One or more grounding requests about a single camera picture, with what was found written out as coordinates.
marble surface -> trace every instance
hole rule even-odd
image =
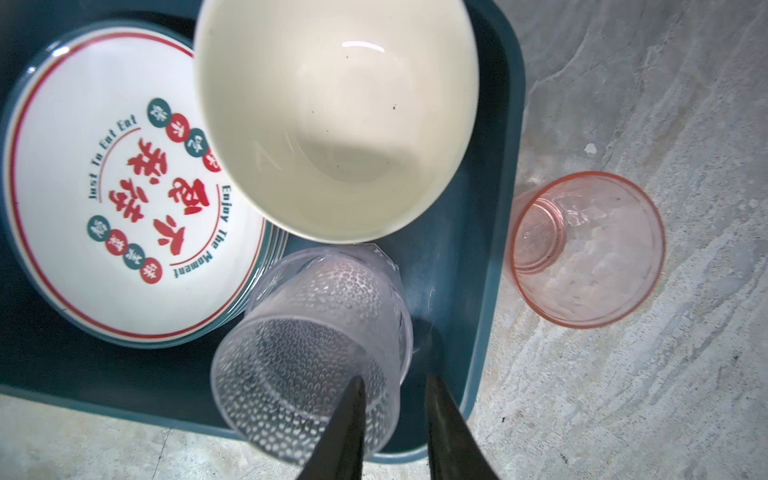
[[[518,182],[644,188],[654,294],[603,329],[502,279],[470,428],[501,478],[768,478],[768,2],[499,0],[528,84]],[[293,478],[248,445],[0,396],[3,478]],[[366,478],[428,478],[426,460]]]

plate rim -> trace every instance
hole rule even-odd
[[[8,142],[11,141],[8,138],[8,132],[9,129],[13,127],[12,118],[14,117],[18,103],[22,99],[22,94],[24,93],[25,89],[29,86],[31,81],[34,81],[38,77],[38,69],[40,66],[43,65],[51,57],[53,51],[55,51],[59,46],[76,41],[82,36],[94,33],[99,30],[116,28],[138,29],[144,30],[149,34],[164,35],[171,40],[182,44],[190,51],[193,51],[193,43],[189,38],[186,38],[183,35],[180,35],[164,26],[133,19],[113,19],[94,22],[58,36],[54,41],[40,50],[40,52],[38,52],[34,57],[32,57],[30,61],[25,64],[24,69],[13,84],[13,87],[8,93],[5,104],[3,105],[2,116],[0,116],[0,134],[2,135],[0,137],[0,152],[2,152],[0,154],[0,171],[2,172],[3,179],[5,179],[5,172],[8,167],[8,158],[5,155],[5,150]],[[48,305],[50,305],[69,323],[92,336],[119,346],[138,349],[162,349],[178,346],[200,338],[201,336],[215,330],[219,326],[229,322],[235,316],[241,313],[244,306],[243,298],[250,292],[260,274],[269,266],[270,263],[275,260],[275,258],[282,256],[282,252],[287,241],[287,235],[284,233],[284,231],[276,228],[271,222],[262,216],[263,228],[260,243],[257,247],[257,252],[253,260],[253,265],[250,268],[248,274],[243,278],[243,282],[241,283],[239,289],[235,290],[234,295],[225,302],[224,305],[228,304],[228,306],[223,309],[221,313],[211,319],[207,325],[194,330],[189,335],[181,335],[173,339],[159,341],[128,340],[123,336],[111,336],[98,329],[91,328],[91,326],[89,326],[84,320],[73,317],[68,313],[68,309],[61,308],[59,306],[59,303],[66,303],[66,300],[64,302],[60,302],[59,298],[51,298],[51,295],[56,296],[56,294],[53,292],[48,292],[48,290],[55,289],[47,289],[40,284],[38,281],[38,275],[34,275],[32,271],[30,271],[28,261],[26,260],[25,255],[23,255],[20,251],[21,246],[19,245],[18,239],[16,238],[17,236],[14,235],[14,230],[12,229],[12,219],[9,216],[12,214],[12,212],[9,211],[7,202],[5,200],[5,193],[5,180],[0,180],[0,223],[2,224],[0,228],[2,228],[3,234],[6,236],[8,241],[8,245],[11,247],[11,251],[14,254],[14,258],[16,259],[16,262],[21,267],[24,274],[27,276],[29,283],[35,288],[37,293],[43,299],[45,299],[46,303],[48,303]]]

red circle with character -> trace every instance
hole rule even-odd
[[[214,156],[214,153],[210,151],[210,148],[205,152],[205,155],[203,155],[203,165],[214,173],[221,172],[221,165],[219,165],[219,161],[216,160],[216,157]]]
[[[120,230],[110,230],[109,237],[104,243],[112,255],[125,255],[125,252],[128,251],[128,238]]]
[[[160,278],[163,276],[163,267],[160,266],[160,262],[154,258],[147,258],[144,261],[144,266],[141,267],[139,272],[141,273],[141,278],[145,282],[153,285],[159,282]]]
[[[173,114],[165,126],[165,133],[168,138],[179,144],[190,136],[190,122],[182,114]]]

teal circle with character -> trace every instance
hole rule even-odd
[[[123,261],[131,270],[139,270],[144,266],[144,261],[146,261],[144,249],[136,243],[128,244],[128,251],[123,254]]]
[[[190,130],[190,136],[184,142],[184,148],[187,153],[195,158],[200,158],[208,151],[208,140],[205,139],[205,133],[200,128]]]
[[[101,215],[94,215],[88,221],[88,236],[97,242],[104,242],[109,237],[109,222]]]
[[[165,127],[170,123],[170,105],[162,98],[153,98],[147,105],[147,118],[155,127]]]

textured clear cup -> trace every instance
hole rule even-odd
[[[637,185],[582,172],[522,194],[512,208],[508,262],[539,315],[592,328],[619,320],[653,289],[664,260],[664,226]]]
[[[364,453],[379,451],[395,431],[413,347],[401,292],[397,266],[375,245],[318,247],[276,263],[214,356],[224,419],[266,453],[303,465],[361,375]]]

